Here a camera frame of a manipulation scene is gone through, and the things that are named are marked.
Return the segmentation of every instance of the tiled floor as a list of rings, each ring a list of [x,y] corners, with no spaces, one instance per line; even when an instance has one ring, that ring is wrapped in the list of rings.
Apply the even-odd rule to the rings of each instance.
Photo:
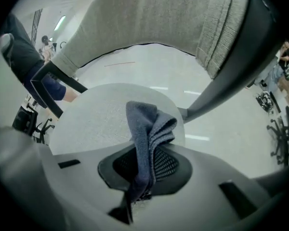
[[[80,83],[133,83],[154,88],[178,107],[189,105],[211,79],[193,56],[158,44],[133,46],[105,55],[78,70]],[[211,112],[185,124],[187,148],[215,155],[248,177],[279,169],[270,157],[274,140],[266,130],[268,114],[258,105],[253,86]],[[68,103],[59,102],[63,110]]]

